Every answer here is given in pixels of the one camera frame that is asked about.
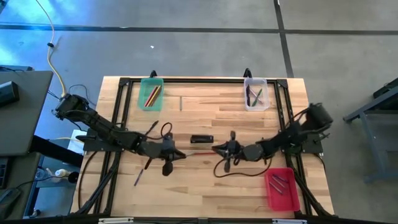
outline yellow cable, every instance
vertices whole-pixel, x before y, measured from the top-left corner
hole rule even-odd
[[[49,14],[47,13],[47,11],[43,8],[43,6],[39,3],[39,0],[36,0],[37,4],[39,4],[39,6],[43,9],[45,15],[47,16],[47,18],[50,21],[51,24],[51,29],[52,29],[52,37],[51,37],[51,41],[50,44],[53,44],[52,42],[54,41],[54,37],[55,37],[55,29],[54,29],[54,25],[52,24],[51,18],[49,16]],[[47,51],[47,62],[49,63],[51,69],[54,71],[54,73],[58,76],[58,79],[60,80],[61,86],[62,86],[62,95],[61,97],[64,97],[67,94],[67,89],[65,88],[65,85],[63,84],[62,78],[60,76],[60,74],[57,72],[57,70],[54,68],[54,66],[51,64],[51,60],[50,60],[50,49],[51,47],[49,46],[49,50]]]
[[[72,139],[72,138],[68,138],[68,137],[56,138],[56,139],[54,139],[54,140],[61,140],[61,139],[68,139],[68,140],[71,140],[71,141],[76,141],[76,142],[84,143],[84,142],[82,142],[81,140]]]

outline desk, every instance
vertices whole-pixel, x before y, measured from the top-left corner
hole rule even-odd
[[[113,114],[119,79],[120,77],[104,77],[99,94],[96,109],[100,115],[109,120]],[[298,113],[308,106],[304,81],[300,78],[287,80],[293,112]],[[159,120],[158,126],[150,133],[151,136],[158,136],[161,126],[165,122],[171,122],[176,147],[183,152],[210,151],[211,145],[190,144],[192,134],[212,134],[215,139],[214,144],[221,144],[229,140],[229,132],[235,130],[236,139],[242,145],[252,144],[262,137],[273,137],[280,128],[274,89],[268,88],[268,91],[271,106],[268,110],[258,112],[244,109],[242,84],[165,83],[162,111],[143,112],[137,107],[139,83],[135,83],[132,88],[127,128],[144,133],[154,121]],[[180,96],[182,96],[182,111],[180,111]],[[124,107],[124,100],[121,102],[119,117]],[[89,155],[85,156],[83,165]],[[103,152],[97,153],[87,167],[81,189],[82,202],[89,198],[98,185],[103,157]],[[147,158],[124,152],[119,166],[111,215],[220,218],[292,218],[294,216],[292,212],[280,213],[269,209],[263,176],[237,175],[215,178],[213,168],[220,159],[220,156],[211,155],[192,156],[175,161],[174,171],[168,177],[162,176],[164,162],[154,160],[144,171],[138,185],[134,187],[134,181],[147,162]],[[324,208],[333,213],[321,162],[314,155],[304,154],[303,164],[309,189]],[[284,156],[278,152],[273,158],[271,167],[285,166]],[[241,161],[238,166],[232,166],[231,172],[257,173],[263,169],[262,161]],[[108,189],[105,189],[101,211],[106,204],[107,193]],[[76,190],[71,212],[77,208]]]

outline black metal frame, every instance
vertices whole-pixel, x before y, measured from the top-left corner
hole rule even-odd
[[[157,76],[155,71],[152,71],[150,77]],[[250,72],[250,69],[246,69],[244,72],[243,77],[252,77],[252,74]],[[119,80],[119,86],[118,86],[118,93],[116,95],[116,102],[113,110],[113,117],[112,117],[112,123],[116,124],[117,119],[118,119],[118,112],[120,109],[120,102],[121,98],[123,95],[123,89],[126,86],[127,87],[127,95],[126,99],[124,102],[124,108],[123,108],[123,115],[122,115],[122,121],[121,121],[121,127],[125,128],[126,127],[126,121],[129,113],[129,106],[130,106],[130,101],[131,101],[131,93],[132,93],[132,87],[133,84],[136,82],[140,82],[141,78],[120,78]],[[243,78],[239,79],[231,79],[231,78],[167,78],[164,77],[164,82],[165,83],[242,83],[244,82]],[[267,80],[268,84],[273,85],[274,90],[275,90],[275,97],[277,101],[277,111],[278,111],[278,116],[279,116],[279,123],[281,126],[281,129],[285,129],[285,119],[284,119],[284,111],[282,107],[282,101],[280,99],[280,93],[279,90],[280,88],[283,89],[284,91],[284,96],[286,100],[286,105],[287,105],[287,111],[289,114],[289,120],[290,122],[293,121],[293,110],[292,110],[292,105],[290,102],[290,95],[289,95],[289,87],[287,84],[286,79],[275,79],[275,80]],[[104,157],[104,162],[101,170],[101,175],[100,175],[100,181],[103,179],[105,176],[106,172],[108,171],[109,167],[109,158],[111,157],[112,152],[105,152],[105,157]],[[118,156],[120,158],[121,152],[115,152],[115,156]],[[305,175],[303,172],[303,165],[302,165],[302,158],[300,156],[296,157],[297,159],[297,165],[298,165],[298,170],[300,177],[305,180]],[[116,178],[117,178],[117,172],[113,175],[111,179],[111,185],[109,188],[109,194],[106,202],[106,208],[103,213],[110,215],[111,209],[112,209],[112,204],[113,204],[113,197],[114,197],[114,191],[116,187]],[[311,206],[306,198],[305,195],[304,197],[304,202],[305,202],[305,213],[306,214],[312,214]],[[101,201],[102,201],[102,193],[99,196],[98,200],[95,203],[94,207],[94,214],[99,214],[100,213],[100,207],[101,207]]]

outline wooden table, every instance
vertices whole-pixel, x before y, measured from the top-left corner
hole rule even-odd
[[[104,77],[96,110],[111,119],[120,77]],[[308,106],[304,80],[288,78],[290,99],[294,114]],[[271,106],[265,111],[246,111],[242,84],[233,83],[165,83],[163,109],[159,112],[144,112],[137,107],[139,83],[132,89],[132,99],[127,119],[130,130],[146,132],[151,124],[159,120],[150,136],[159,136],[161,126],[173,124],[177,149],[184,153],[210,151],[211,144],[190,144],[192,134],[212,134],[214,144],[229,140],[229,132],[236,131],[242,145],[271,138],[280,129],[276,112],[274,88],[269,86]],[[120,107],[121,117],[124,100]],[[83,165],[90,154],[85,156]],[[82,183],[82,203],[92,194],[100,178],[104,153],[99,152],[88,165]],[[293,212],[273,212],[267,204],[264,176],[240,175],[215,178],[213,168],[221,159],[217,155],[192,156],[175,161],[174,171],[162,176],[163,161],[154,160],[144,171],[138,185],[134,187],[138,173],[147,162],[146,157],[130,152],[122,154],[116,183],[112,216],[129,217],[223,217],[223,218],[292,218]],[[319,158],[303,154],[303,164],[309,189],[324,206],[333,213],[325,171]],[[271,167],[285,167],[285,159],[277,153]],[[264,163],[244,162],[232,166],[232,172],[258,173]],[[105,189],[103,210],[108,188]],[[72,212],[77,210],[77,190],[73,197]]]

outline concrete floor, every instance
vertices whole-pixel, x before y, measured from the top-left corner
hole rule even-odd
[[[273,0],[41,0],[58,25],[116,27],[220,27],[277,29]],[[398,30],[395,0],[280,0],[286,29]],[[34,0],[9,0],[0,24],[48,24]],[[1,30],[0,63],[50,70],[51,32]],[[53,64],[67,86],[84,84],[97,100],[104,75],[195,75],[286,77],[279,34],[173,32],[56,32]],[[294,77],[305,79],[311,102],[323,102],[334,117],[324,140],[331,199],[337,215],[396,223],[398,180],[364,184],[374,162],[361,123],[341,118],[370,100],[397,77],[398,35],[287,35]],[[50,89],[61,93],[54,78]],[[76,88],[74,93],[84,94]],[[49,96],[37,127],[43,138],[70,136],[74,125],[51,114]],[[43,197],[58,194],[57,189]],[[46,215],[66,214],[70,202],[38,199]]]

